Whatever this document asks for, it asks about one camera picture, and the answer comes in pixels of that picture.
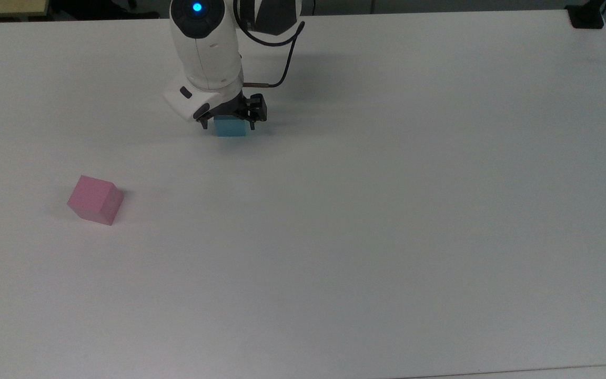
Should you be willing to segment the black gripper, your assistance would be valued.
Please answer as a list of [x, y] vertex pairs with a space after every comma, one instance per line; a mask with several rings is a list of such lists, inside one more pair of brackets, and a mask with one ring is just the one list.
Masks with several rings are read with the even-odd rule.
[[208, 130], [209, 120], [217, 116], [248, 117], [250, 129], [255, 130], [257, 122], [267, 120], [267, 105], [262, 94], [253, 94], [247, 101], [243, 94], [238, 94], [212, 110], [209, 104], [203, 104], [193, 113], [195, 122], [200, 123], [203, 130]]

